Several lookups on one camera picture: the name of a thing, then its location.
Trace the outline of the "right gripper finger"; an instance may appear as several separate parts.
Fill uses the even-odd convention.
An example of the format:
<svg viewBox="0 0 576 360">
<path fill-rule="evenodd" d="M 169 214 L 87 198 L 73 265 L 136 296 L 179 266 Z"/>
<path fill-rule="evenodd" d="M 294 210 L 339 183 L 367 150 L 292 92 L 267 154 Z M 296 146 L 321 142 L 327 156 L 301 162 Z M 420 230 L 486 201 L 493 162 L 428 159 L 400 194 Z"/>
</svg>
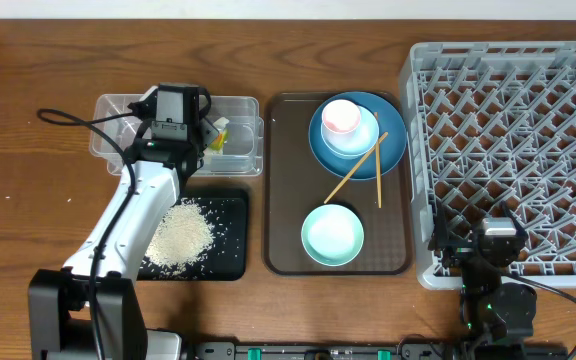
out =
<svg viewBox="0 0 576 360">
<path fill-rule="evenodd" d="M 445 214 L 444 206 L 441 202 L 436 203 L 434 239 L 435 240 L 448 240 L 449 239 L 449 229 L 448 229 L 446 214 Z"/>
<path fill-rule="evenodd" d="M 515 228 L 515 236 L 518 238 L 528 238 L 527 231 L 524 229 L 524 227 L 517 220 L 514 212 L 507 205 L 507 202 L 502 201 L 500 203 L 500 207 L 501 207 L 501 210 L 502 210 L 503 214 L 505 215 L 505 217 L 508 218 L 512 222 L 512 224 Z"/>
</svg>

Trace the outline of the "white tissue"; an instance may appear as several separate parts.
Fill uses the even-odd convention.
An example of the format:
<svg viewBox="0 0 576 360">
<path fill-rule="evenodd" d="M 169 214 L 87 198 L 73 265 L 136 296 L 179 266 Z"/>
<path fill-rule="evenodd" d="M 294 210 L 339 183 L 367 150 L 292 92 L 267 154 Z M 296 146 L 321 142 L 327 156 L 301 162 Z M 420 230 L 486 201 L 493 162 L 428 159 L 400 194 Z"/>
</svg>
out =
<svg viewBox="0 0 576 360">
<path fill-rule="evenodd" d="M 219 131 L 224 130 L 224 129 L 228 130 L 227 126 L 228 126 L 229 122 L 230 122 L 230 120 L 227 119 L 226 117 L 220 117 L 219 119 L 217 119 L 216 121 L 213 122 L 213 125 Z M 206 148 L 204 150 L 204 157 L 203 157 L 204 164 L 205 165 L 210 164 L 214 157 L 221 156 L 222 154 L 223 154 L 223 151 L 222 152 L 216 152 L 216 151 L 211 150 L 209 147 Z"/>
</svg>

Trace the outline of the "wooden chopstick diagonal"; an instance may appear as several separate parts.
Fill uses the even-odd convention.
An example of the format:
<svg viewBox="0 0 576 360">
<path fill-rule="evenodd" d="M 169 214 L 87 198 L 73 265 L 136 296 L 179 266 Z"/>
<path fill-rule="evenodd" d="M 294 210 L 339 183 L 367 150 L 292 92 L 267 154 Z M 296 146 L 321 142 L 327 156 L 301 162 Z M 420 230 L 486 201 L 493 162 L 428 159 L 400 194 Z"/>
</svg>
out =
<svg viewBox="0 0 576 360">
<path fill-rule="evenodd" d="M 388 137 L 389 133 L 385 132 L 381 135 L 382 142 Z M 336 185 L 336 187 L 332 190 L 332 192 L 325 198 L 324 204 L 327 204 L 336 194 L 337 192 L 350 180 L 350 178 L 358 171 L 358 169 L 367 161 L 368 157 L 374 153 L 375 145 L 365 153 L 359 161 L 355 163 L 355 165 L 351 168 L 351 170 L 342 178 L 342 180 Z"/>
</svg>

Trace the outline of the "pile of white rice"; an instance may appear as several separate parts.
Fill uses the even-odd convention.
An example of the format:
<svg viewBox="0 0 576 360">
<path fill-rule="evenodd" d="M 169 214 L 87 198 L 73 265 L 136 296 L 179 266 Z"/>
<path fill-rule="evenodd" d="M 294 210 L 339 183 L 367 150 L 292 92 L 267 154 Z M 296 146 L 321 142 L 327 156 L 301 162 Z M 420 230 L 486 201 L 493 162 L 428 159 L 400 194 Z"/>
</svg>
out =
<svg viewBox="0 0 576 360">
<path fill-rule="evenodd" d="M 155 230 L 140 270 L 147 279 L 217 280 L 228 273 L 228 199 L 184 198 Z"/>
</svg>

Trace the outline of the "mint green bowl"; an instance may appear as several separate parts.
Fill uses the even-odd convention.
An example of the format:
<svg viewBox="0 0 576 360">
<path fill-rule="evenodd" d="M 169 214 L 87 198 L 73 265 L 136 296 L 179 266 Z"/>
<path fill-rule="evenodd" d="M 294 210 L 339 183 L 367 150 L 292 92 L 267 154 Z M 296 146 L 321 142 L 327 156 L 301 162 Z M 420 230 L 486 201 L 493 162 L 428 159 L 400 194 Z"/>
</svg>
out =
<svg viewBox="0 0 576 360">
<path fill-rule="evenodd" d="M 324 204 L 312 210 L 301 228 L 302 246 L 315 262 L 339 267 L 361 252 L 365 232 L 360 218 L 349 208 Z"/>
</svg>

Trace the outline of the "yellow green snack wrapper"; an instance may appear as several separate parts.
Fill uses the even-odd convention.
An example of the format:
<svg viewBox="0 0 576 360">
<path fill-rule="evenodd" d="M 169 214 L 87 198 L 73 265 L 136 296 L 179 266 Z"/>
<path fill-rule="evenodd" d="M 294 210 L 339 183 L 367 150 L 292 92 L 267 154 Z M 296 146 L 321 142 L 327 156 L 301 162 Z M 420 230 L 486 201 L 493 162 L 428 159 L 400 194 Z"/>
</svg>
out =
<svg viewBox="0 0 576 360">
<path fill-rule="evenodd" d="M 228 136 L 229 131 L 227 129 L 221 130 L 217 138 L 210 144 L 209 148 L 216 152 L 222 152 Z"/>
</svg>

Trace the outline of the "wooden chopstick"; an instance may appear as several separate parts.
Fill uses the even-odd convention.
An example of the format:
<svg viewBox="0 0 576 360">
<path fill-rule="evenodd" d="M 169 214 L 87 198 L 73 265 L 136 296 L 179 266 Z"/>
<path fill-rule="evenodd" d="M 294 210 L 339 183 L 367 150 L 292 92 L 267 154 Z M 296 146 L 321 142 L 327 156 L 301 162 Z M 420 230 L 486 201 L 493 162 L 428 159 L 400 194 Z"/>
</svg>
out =
<svg viewBox="0 0 576 360">
<path fill-rule="evenodd" d="M 379 125 L 379 114 L 374 112 L 374 117 Z M 381 136 L 375 144 L 375 166 L 376 166 L 376 188 L 377 188 L 377 206 L 379 209 L 382 208 L 382 182 L 381 182 L 381 157 L 380 157 L 380 144 L 382 142 Z"/>
</svg>

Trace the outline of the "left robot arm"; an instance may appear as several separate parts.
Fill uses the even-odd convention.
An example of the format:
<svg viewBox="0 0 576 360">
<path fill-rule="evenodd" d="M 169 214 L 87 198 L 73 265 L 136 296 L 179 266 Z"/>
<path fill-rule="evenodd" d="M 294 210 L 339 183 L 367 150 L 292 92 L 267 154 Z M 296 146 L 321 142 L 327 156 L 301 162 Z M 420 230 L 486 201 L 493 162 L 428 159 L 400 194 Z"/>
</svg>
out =
<svg viewBox="0 0 576 360">
<path fill-rule="evenodd" d="M 59 270 L 40 269 L 28 288 L 35 359 L 180 359 L 180 335 L 145 326 L 135 291 L 157 226 L 203 164 L 219 131 L 208 119 L 212 100 L 196 85 L 161 83 L 129 104 L 141 125 L 127 148 L 84 121 L 54 109 L 40 120 L 85 126 L 123 162 L 120 183 L 82 246 Z"/>
</svg>

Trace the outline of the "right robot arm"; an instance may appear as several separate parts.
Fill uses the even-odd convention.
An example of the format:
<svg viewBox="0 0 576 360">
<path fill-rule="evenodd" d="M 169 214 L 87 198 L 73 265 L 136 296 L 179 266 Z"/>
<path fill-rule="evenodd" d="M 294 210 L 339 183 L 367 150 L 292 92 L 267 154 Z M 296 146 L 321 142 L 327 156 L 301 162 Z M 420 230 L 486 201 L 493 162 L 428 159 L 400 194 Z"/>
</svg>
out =
<svg viewBox="0 0 576 360">
<path fill-rule="evenodd" d="M 428 245 L 441 253 L 444 268 L 460 270 L 460 318 L 468 335 L 450 348 L 448 359 L 525 359 L 523 340 L 534 333 L 537 295 L 530 286 L 502 281 L 503 269 L 517 260 L 528 233 L 501 206 L 501 217 L 482 219 L 458 238 L 446 210 L 436 202 L 434 233 Z"/>
</svg>

